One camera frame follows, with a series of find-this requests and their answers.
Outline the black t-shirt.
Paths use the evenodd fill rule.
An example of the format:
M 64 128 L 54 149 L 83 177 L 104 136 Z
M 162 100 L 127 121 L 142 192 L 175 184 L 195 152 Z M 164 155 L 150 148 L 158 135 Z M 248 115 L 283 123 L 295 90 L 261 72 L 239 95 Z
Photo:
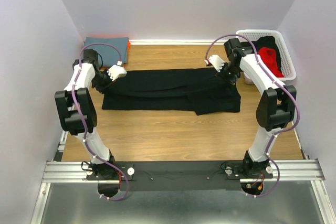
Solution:
M 196 115 L 240 111 L 236 86 L 213 68 L 133 70 L 104 93 L 104 110 L 178 110 Z

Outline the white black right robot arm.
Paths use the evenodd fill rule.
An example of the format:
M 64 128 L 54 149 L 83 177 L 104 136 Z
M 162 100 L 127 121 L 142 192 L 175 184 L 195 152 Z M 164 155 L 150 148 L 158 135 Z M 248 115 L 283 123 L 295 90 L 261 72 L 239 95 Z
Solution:
M 294 86 L 285 85 L 267 68 L 254 44 L 243 47 L 239 38 L 236 36 L 224 43 L 228 61 L 220 60 L 214 66 L 217 74 L 231 84 L 235 84 L 241 72 L 247 74 L 260 92 L 256 109 L 259 128 L 252 146 L 237 168 L 240 174 L 254 177 L 266 170 L 277 136 L 294 118 L 297 90 Z

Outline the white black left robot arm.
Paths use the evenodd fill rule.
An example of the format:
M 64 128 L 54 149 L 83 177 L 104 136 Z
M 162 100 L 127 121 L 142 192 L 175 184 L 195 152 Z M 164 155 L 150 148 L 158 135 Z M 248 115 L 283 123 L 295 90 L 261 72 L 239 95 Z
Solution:
M 83 58 L 73 63 L 73 75 L 62 91 L 55 93 L 55 103 L 61 127 L 79 139 L 90 155 L 90 176 L 104 180 L 113 180 L 118 171 L 112 167 L 115 159 L 111 151 L 103 144 L 97 130 L 97 113 L 93 105 L 89 88 L 103 93 L 112 79 L 107 70 L 100 70 L 99 54 L 93 49 L 85 49 Z

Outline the red t-shirt in basket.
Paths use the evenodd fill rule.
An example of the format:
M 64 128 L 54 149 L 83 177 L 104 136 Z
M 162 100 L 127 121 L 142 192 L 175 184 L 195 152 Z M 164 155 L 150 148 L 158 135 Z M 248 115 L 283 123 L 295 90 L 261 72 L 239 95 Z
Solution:
M 283 78 L 284 75 L 280 71 L 277 60 L 276 51 L 271 48 L 262 47 L 259 49 L 258 54 L 260 55 L 263 63 L 266 67 L 278 78 Z

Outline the black garment in basket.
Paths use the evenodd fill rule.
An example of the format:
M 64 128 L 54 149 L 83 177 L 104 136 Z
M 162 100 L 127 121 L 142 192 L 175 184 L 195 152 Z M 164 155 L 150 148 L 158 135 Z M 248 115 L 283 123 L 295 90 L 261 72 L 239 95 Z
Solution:
M 257 50 L 257 53 L 260 48 L 262 47 L 267 47 L 274 49 L 276 51 L 276 60 L 278 67 L 281 71 L 281 57 L 280 57 L 280 51 L 278 49 L 278 46 L 276 45 L 275 38 L 273 36 L 265 36 L 265 37 L 260 37 L 258 40 L 253 41 L 253 44 Z

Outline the white plastic laundry basket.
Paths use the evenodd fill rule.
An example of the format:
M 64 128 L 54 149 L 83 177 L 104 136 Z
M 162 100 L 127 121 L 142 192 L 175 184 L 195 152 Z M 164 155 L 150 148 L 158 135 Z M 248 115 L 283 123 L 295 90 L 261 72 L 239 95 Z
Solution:
M 270 29 L 243 29 L 236 31 L 236 34 L 243 35 L 252 42 L 256 42 L 260 38 L 265 38 L 267 36 L 274 38 L 277 66 L 279 71 L 283 74 L 283 77 L 279 77 L 278 79 L 285 82 L 296 78 L 297 74 L 295 67 L 284 38 L 279 31 Z

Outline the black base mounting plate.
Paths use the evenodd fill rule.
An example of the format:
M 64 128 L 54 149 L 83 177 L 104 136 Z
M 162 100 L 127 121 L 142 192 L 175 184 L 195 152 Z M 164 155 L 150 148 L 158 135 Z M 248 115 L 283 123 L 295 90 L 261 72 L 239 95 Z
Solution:
M 243 190 L 260 195 L 265 179 L 273 177 L 268 161 L 251 165 L 244 161 L 167 161 L 116 162 L 107 164 L 82 162 L 87 180 L 98 182 L 98 192 L 113 197 L 119 190 L 188 191 Z

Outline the aluminium frame rail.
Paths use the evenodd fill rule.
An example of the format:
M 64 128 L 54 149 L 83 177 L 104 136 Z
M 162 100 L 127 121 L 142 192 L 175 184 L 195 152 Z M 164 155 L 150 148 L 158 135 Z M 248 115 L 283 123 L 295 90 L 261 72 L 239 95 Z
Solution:
M 32 223 L 335 223 L 317 159 L 277 159 L 260 195 L 243 190 L 129 192 L 121 201 L 98 195 L 80 162 L 47 162 Z

